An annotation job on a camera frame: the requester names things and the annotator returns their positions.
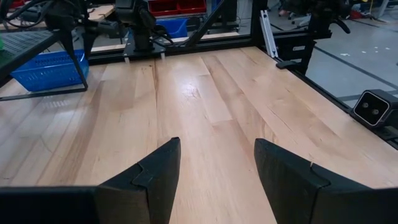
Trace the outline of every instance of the blue plastic basket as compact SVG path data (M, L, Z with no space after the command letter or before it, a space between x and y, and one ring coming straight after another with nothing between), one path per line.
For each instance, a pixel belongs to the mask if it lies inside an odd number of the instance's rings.
M88 61L84 50L76 50L75 55L87 78ZM73 61L65 51L39 54L12 72L11 76L28 91L49 90L81 83Z
M216 7L218 6L218 4L221 2L221 0L213 0L212 2L211 2L211 11L213 12L215 9L216 9Z
M172 38L178 38L188 36L187 21L188 19L167 19L156 21L156 24L164 26Z

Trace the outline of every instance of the black cable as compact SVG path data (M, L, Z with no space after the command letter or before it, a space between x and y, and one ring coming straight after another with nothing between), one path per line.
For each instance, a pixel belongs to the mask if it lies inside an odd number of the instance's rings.
M182 42L179 42L179 43L175 44L174 47L181 47L182 45L186 44L188 42L188 40L189 40L189 38L184 40L184 41L182 41Z
M152 37L152 40L157 40L159 38L161 38L161 36Z
M61 48L62 48L63 50L65 50L65 48L63 47L63 45L62 45L62 43L61 43L60 41L58 41L57 43L61 46Z
M239 16L236 16L236 17L239 19L239 24L238 24L238 26L241 27L241 22L242 22L242 20L241 20L241 18L240 18Z
M19 8L17 11L13 12L10 16L7 16L7 13L9 12L9 6L7 6L7 0L1 1L1 6L0 6L0 18L2 20L13 20L17 17L19 17L23 12L25 12L26 10L28 10L28 8L35 6L37 4L43 3L43 2L47 2L49 0L32 0L30 2L28 2L26 5L22 6L21 8Z
M7 5L7 3L9 4L9 1L12 1L12 0L3 0L1 2L0 18L14 27L23 28L23 29L34 27L37 24L40 24L41 22L43 22L45 15L49 12L52 5L56 3L54 0L52 0L52 1L33 0L33 1L29 2L28 4L24 5L23 7L21 7L20 9L18 9L16 12L12 13L9 17L7 17L7 16L4 17L4 15L7 15L8 11L9 11L9 6ZM74 9L76 9L78 11L79 19L84 19L84 17L81 15L80 9L74 3L70 2L69 0L63 0L63 2L71 5ZM41 9L40 17L33 24L27 25L27 26L20 26L17 24L13 24L11 22L13 19L18 18L24 11L28 10L30 7L35 6L37 4L42 4L42 3L44 3L44 6Z
M174 41L170 38L167 37L167 35L161 34L159 32L157 32L156 30L152 30L152 32L160 37L163 37L164 39L168 40L170 42L171 45L174 45Z
M40 17L37 19L36 22L34 22L34 23L31 24L31 25L28 25L28 26L19 26L19 25L17 25L17 24L13 24L11 21L7 21L7 20L6 20L6 22L7 22L8 24L14 26L14 27L17 27L17 28L31 28L31 27L33 27L33 26L36 26L37 24L40 24L41 22L43 22L44 16L48 13L48 11L50 10L50 7L52 7L52 4L53 4L53 3L55 3L55 1L47 1L47 2L45 3L45 5L43 6L43 8L42 8L42 13L41 13Z
M154 44L157 44L157 45L159 45L159 46L161 46L161 47L169 47L169 46L167 46L167 45L165 45L165 44L162 44L162 43L160 43L160 42L158 42L158 41L156 41L156 40L154 40L154 39L151 39L150 40L152 43L154 43Z

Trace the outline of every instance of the red bin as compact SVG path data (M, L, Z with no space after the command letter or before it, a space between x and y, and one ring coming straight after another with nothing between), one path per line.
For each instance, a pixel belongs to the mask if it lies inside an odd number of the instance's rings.
M178 14L177 1L155 0L148 1L149 11L154 16L169 16Z

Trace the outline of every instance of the concrete floor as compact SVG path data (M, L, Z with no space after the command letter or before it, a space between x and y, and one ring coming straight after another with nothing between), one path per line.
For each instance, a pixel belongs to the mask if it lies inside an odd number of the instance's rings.
M278 17L277 10L269 14L273 25L283 30L295 27L286 17ZM317 41L307 76L349 106L354 106L367 89L382 89L397 95L398 10L389 9L382 19L390 23L347 20L350 34L332 24L332 38Z

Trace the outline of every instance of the wooden table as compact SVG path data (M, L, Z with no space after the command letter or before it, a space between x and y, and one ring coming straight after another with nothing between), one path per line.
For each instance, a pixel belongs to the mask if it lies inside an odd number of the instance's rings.
M112 12L114 11L114 7L109 5L109 6L100 6L95 8L95 10L90 13L90 19L93 21L102 21L106 17L108 17ZM11 21L13 24L19 25L19 21L17 19L14 19ZM40 28L40 27L46 27L45 22L41 22L40 24L37 24L35 27ZM8 29L18 29L17 27L13 27L8 24ZM0 30L6 30L3 24L0 24Z
M395 149L255 47L90 69L85 93L0 103L1 185L100 184L179 136L170 223L275 223L255 138L398 186Z

